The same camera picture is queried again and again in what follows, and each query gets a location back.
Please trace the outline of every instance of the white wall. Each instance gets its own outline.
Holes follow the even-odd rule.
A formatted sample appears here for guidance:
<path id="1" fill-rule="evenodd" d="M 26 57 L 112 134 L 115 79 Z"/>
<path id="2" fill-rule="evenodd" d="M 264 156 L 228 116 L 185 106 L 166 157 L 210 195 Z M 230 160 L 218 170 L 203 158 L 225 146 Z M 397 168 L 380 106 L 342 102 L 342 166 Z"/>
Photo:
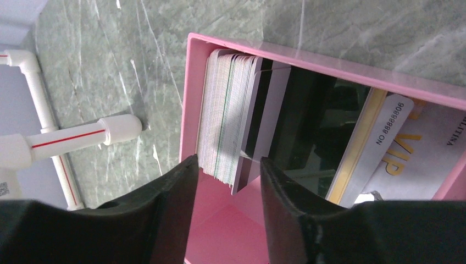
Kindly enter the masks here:
<path id="1" fill-rule="evenodd" d="M 1 0 L 0 44 L 20 45 L 47 0 Z"/>
<path id="2" fill-rule="evenodd" d="M 0 51 L 8 47 L 0 45 Z M 18 67 L 0 65 L 0 136 L 40 134 L 41 124 L 24 75 Z M 66 200 L 50 158 L 18 171 L 24 198 L 66 208 Z"/>

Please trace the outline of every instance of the pipe elbow fitting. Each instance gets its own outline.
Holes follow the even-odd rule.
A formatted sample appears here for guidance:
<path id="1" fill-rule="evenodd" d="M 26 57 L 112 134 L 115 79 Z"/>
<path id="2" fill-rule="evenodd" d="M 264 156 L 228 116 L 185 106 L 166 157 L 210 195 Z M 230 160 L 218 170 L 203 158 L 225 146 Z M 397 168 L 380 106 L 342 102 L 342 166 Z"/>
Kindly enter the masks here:
<path id="1" fill-rule="evenodd" d="M 34 53 L 23 49 L 6 49 L 4 53 L 8 56 L 8 65 L 19 67 L 23 74 L 41 72 L 39 62 Z"/>

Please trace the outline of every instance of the gold stripe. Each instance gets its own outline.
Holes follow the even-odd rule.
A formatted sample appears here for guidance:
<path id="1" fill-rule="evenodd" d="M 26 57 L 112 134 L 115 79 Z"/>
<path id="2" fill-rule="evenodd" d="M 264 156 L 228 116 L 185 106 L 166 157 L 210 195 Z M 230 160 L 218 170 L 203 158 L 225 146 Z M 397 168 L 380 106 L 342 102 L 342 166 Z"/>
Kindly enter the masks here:
<path id="1" fill-rule="evenodd" d="M 372 127 L 379 116 L 387 96 L 387 91 L 376 88 L 373 89 L 372 96 L 368 99 L 367 107 L 365 107 L 362 113 L 363 116 L 356 127 L 357 131 L 354 132 L 354 140 L 350 142 L 351 145 L 348 146 L 348 155 L 346 155 L 346 157 L 344 156 L 340 172 L 335 176 L 336 181 L 329 195 L 329 201 L 335 204 L 339 204 L 341 201 L 343 193 L 361 157 L 364 146 L 372 131 Z"/>

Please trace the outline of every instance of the pink card holder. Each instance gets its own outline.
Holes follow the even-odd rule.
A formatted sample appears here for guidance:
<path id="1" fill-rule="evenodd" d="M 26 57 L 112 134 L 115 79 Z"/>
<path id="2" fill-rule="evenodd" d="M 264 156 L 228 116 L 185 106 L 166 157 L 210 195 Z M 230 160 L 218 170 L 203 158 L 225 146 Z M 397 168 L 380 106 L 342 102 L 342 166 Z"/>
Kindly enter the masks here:
<path id="1" fill-rule="evenodd" d="M 344 80 L 466 111 L 466 88 L 348 62 L 260 41 L 229 40 L 189 34 L 181 125 L 180 160 L 196 153 L 207 58 L 230 48 Z M 434 196 L 466 200 L 466 153 Z M 268 263 L 260 177 L 236 195 L 201 173 L 186 263 Z"/>

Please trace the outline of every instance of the pvc pipe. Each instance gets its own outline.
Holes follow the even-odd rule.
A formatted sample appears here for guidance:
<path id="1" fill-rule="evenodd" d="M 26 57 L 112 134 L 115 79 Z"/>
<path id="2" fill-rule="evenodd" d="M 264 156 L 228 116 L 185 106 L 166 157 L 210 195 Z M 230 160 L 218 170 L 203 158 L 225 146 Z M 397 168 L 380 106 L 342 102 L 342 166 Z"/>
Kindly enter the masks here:
<path id="1" fill-rule="evenodd" d="M 29 51 L 8 49 L 4 53 L 0 53 L 0 63 L 19 67 L 26 77 L 27 85 L 29 86 L 29 91 L 31 92 L 32 100 L 41 123 L 41 133 L 58 130 L 43 88 L 44 86 L 40 77 L 41 69 L 36 56 Z M 66 203 L 68 204 L 68 210 L 72 211 L 84 208 L 66 155 L 52 157 L 52 161 L 57 171 Z"/>
<path id="2" fill-rule="evenodd" d="M 50 133 L 26 137 L 32 160 L 62 155 L 104 143 L 110 145 L 139 136 L 142 124 L 130 114 L 101 118 L 98 122 L 75 126 Z"/>
<path id="3" fill-rule="evenodd" d="M 13 177 L 10 180 L 10 185 L 16 186 L 14 184 L 17 179 L 14 171 L 31 166 L 33 161 L 53 156 L 54 164 L 57 162 L 60 165 L 59 168 L 64 168 L 64 161 L 60 156 L 62 154 L 100 143 L 110 145 L 132 140 L 138 137 L 141 131 L 141 121 L 134 115 L 125 114 L 101 118 L 94 124 L 39 135 L 26 137 L 20 134 L 0 136 L 0 149 L 2 150 L 0 152 L 0 179 Z M 71 182 L 68 180 L 69 177 L 66 177 L 66 179 L 68 188 L 64 189 L 64 191 L 76 188 L 76 186 L 71 186 Z M 65 197 L 72 199 L 71 206 L 68 206 L 69 210 L 78 208 L 73 206 L 73 203 L 75 205 L 79 204 L 73 192 L 65 193 Z"/>

